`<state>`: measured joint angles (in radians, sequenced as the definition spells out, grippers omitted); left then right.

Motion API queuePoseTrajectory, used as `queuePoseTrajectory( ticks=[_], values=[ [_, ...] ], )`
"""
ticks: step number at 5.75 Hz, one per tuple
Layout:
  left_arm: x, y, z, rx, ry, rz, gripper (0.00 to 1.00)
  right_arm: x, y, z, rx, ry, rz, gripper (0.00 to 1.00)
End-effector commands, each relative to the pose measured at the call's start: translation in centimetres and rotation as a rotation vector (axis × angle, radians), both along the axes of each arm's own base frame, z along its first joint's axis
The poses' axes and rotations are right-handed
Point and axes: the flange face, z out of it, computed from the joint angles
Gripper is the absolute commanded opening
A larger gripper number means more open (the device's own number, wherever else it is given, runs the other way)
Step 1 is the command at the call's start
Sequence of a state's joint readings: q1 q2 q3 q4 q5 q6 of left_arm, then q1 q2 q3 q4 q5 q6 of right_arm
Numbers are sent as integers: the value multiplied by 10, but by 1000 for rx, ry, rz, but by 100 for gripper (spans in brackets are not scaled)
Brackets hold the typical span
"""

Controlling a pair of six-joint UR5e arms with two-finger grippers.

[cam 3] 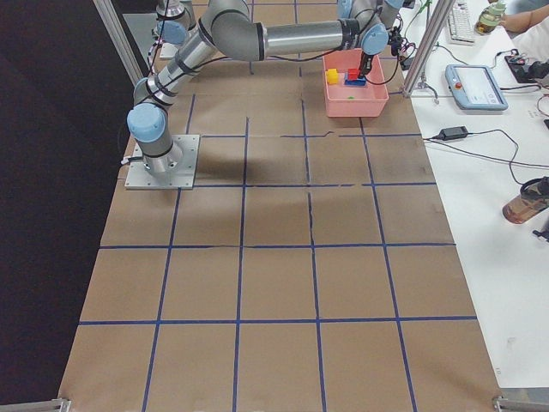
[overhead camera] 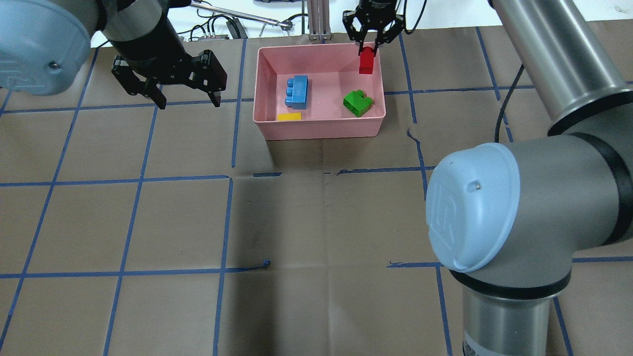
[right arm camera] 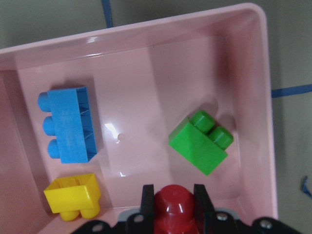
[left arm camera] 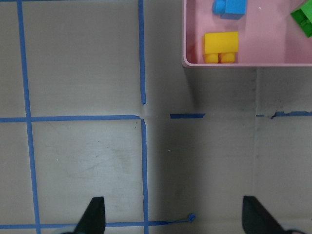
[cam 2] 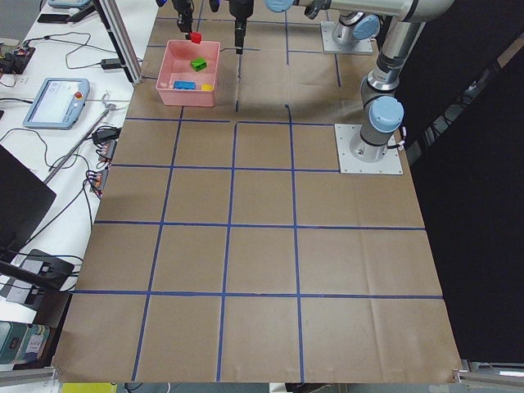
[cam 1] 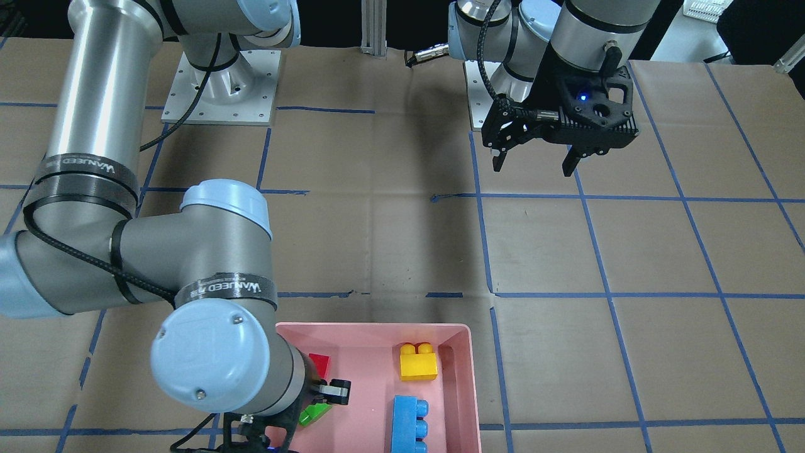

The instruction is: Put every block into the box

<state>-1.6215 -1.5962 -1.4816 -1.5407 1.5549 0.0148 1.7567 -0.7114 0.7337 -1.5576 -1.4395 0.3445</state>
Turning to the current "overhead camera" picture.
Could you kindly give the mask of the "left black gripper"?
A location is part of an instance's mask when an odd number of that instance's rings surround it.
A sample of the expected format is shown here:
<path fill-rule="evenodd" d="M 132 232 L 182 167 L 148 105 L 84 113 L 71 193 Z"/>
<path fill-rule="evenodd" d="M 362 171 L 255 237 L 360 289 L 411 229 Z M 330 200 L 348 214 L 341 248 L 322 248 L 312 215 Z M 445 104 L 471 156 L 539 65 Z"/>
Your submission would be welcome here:
<path fill-rule="evenodd" d="M 220 107 L 227 73 L 210 49 L 188 54 L 168 19 L 168 10 L 115 10 L 102 33 L 117 50 L 111 72 L 129 95 L 142 95 L 165 110 L 160 85 L 204 91 Z"/>

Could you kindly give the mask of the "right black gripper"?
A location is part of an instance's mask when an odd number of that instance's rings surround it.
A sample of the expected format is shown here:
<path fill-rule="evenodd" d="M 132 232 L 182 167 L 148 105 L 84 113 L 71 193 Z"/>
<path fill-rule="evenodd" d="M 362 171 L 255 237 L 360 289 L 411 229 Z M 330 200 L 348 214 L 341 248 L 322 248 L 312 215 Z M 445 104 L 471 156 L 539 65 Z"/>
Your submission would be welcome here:
<path fill-rule="evenodd" d="M 358 47 L 358 56 L 364 48 L 366 34 L 377 31 L 373 56 L 381 45 L 393 42 L 405 29 L 405 18 L 398 14 L 397 0 L 360 0 L 353 10 L 342 13 L 342 25 L 351 41 Z"/>

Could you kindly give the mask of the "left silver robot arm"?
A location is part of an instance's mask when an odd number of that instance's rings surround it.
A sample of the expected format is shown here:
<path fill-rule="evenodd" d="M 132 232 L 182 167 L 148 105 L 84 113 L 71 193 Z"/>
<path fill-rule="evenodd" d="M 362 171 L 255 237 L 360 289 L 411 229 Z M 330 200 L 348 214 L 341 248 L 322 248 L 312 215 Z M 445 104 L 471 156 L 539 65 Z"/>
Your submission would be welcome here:
<path fill-rule="evenodd" d="M 163 110 L 160 85 L 205 92 L 219 107 L 227 74 L 212 50 L 188 54 L 168 19 L 189 0 L 3 0 L 0 3 L 0 81 L 33 95 L 66 91 L 101 32 L 117 51 L 112 75 L 129 95 Z"/>

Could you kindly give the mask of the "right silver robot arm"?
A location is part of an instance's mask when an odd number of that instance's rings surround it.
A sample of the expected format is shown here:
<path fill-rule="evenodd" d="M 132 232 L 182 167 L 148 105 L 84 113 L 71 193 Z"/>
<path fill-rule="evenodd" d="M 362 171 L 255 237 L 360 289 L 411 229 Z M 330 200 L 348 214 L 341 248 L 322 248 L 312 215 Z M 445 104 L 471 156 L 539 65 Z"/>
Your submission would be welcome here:
<path fill-rule="evenodd" d="M 632 237 L 632 88 L 572 0 L 489 5 L 552 125 L 443 158 L 426 223 L 463 286 L 463 354 L 543 356 L 574 253 Z"/>

